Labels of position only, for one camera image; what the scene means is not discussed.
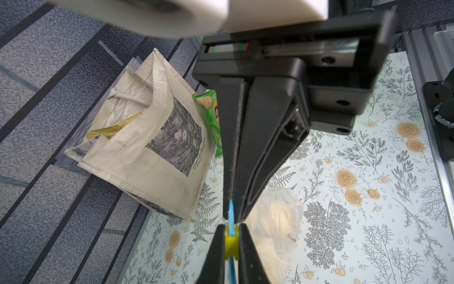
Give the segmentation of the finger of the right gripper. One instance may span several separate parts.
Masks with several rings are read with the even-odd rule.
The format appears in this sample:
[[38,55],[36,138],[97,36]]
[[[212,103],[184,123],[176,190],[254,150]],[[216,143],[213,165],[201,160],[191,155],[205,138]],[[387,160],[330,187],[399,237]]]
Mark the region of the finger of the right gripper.
[[241,191],[236,184],[236,176],[247,91],[248,84],[242,78],[222,77],[216,87],[224,162],[223,216],[228,217],[229,205],[233,203],[234,220],[238,219],[241,208]]

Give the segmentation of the clear bag of buns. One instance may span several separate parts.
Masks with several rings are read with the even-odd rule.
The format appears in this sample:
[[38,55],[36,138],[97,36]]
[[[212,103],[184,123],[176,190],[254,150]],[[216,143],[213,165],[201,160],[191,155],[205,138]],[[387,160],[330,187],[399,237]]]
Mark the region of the clear bag of buns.
[[287,188],[267,188],[244,223],[248,226],[268,280],[285,283],[300,234],[303,204]]

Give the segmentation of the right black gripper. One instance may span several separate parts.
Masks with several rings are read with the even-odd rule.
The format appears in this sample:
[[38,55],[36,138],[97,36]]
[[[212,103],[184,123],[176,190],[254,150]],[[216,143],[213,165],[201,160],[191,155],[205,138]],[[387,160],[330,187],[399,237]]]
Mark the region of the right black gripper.
[[352,131],[396,25],[396,14],[381,10],[204,39],[193,76],[218,93],[223,133],[242,130],[235,222],[309,129]]

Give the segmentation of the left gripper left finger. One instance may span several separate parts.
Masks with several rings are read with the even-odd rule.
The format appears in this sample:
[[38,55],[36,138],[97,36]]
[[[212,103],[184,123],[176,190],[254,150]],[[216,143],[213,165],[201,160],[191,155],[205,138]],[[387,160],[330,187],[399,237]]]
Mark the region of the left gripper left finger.
[[224,284],[225,279],[225,225],[216,227],[197,284]]

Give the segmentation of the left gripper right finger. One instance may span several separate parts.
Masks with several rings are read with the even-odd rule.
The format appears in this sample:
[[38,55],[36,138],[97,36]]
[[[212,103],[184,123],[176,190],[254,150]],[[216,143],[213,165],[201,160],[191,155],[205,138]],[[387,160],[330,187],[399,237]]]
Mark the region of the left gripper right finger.
[[240,224],[239,284],[271,284],[262,266],[251,233],[246,224]]

